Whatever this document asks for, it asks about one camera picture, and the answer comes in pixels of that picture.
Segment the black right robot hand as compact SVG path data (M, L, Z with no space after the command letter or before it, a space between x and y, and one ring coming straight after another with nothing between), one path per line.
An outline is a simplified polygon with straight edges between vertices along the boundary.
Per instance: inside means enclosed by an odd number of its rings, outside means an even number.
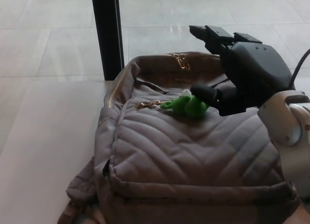
M190 91L221 116L243 113L262 106L274 94L294 90L294 79L280 54L270 45L244 33L230 35L221 27L190 26L190 33L204 41L205 48L219 55L224 74L234 84L221 90L195 83Z

